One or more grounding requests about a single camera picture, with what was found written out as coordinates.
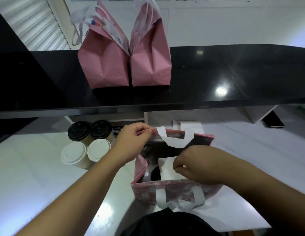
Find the black cup lid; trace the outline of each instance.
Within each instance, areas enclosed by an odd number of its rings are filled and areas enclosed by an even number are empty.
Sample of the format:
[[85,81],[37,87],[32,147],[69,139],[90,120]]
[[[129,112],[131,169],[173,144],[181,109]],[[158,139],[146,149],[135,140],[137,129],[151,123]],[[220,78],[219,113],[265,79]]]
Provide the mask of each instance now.
[[91,135],[94,138],[107,138],[112,132],[112,125],[108,121],[100,120],[91,125]]
[[68,137],[72,141],[81,141],[90,133],[90,125],[87,122],[73,123],[68,129]]

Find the corrugated metal shutter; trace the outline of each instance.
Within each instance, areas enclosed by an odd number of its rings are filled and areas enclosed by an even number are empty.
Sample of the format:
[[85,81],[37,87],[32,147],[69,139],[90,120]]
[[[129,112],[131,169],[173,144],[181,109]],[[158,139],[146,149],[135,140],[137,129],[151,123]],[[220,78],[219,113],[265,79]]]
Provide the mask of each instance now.
[[46,0],[0,0],[0,13],[29,51],[70,50]]

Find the open bag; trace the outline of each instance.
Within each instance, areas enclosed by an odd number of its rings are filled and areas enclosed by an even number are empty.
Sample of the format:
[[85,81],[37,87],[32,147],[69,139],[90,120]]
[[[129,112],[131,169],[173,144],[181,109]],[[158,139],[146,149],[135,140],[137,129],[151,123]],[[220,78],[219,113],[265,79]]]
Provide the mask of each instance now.
[[176,207],[191,210],[205,203],[215,195],[222,185],[203,185],[189,179],[154,180],[159,158],[175,157],[193,145],[209,146],[213,135],[194,134],[186,131],[170,130],[165,127],[153,129],[154,134],[145,144],[135,160],[134,181],[131,187],[135,198],[158,207],[173,210]]
[[[86,19],[92,18],[92,24]],[[92,89],[129,85],[129,43],[126,35],[101,1],[71,14],[72,24],[83,38],[83,25],[89,30],[78,51],[81,68]]]
[[171,55],[155,0],[134,0],[140,12],[131,33],[133,86],[170,85]]

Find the black phone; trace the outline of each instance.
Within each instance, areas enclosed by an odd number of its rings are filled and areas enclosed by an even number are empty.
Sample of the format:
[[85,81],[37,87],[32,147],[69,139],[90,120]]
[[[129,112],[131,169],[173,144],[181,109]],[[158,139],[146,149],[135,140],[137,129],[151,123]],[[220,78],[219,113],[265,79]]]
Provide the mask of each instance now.
[[271,111],[269,114],[267,114],[267,116],[263,118],[263,121],[269,128],[285,127],[274,111]]

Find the white lid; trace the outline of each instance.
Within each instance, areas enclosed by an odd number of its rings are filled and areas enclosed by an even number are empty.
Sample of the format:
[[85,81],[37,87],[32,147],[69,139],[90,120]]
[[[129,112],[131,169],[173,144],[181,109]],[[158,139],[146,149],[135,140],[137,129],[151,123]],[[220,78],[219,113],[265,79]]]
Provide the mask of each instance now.
[[88,148],[88,157],[92,161],[99,161],[109,150],[111,143],[106,139],[94,140]]
[[68,144],[62,150],[60,158],[64,164],[74,165],[81,162],[87,154],[87,147],[81,142]]

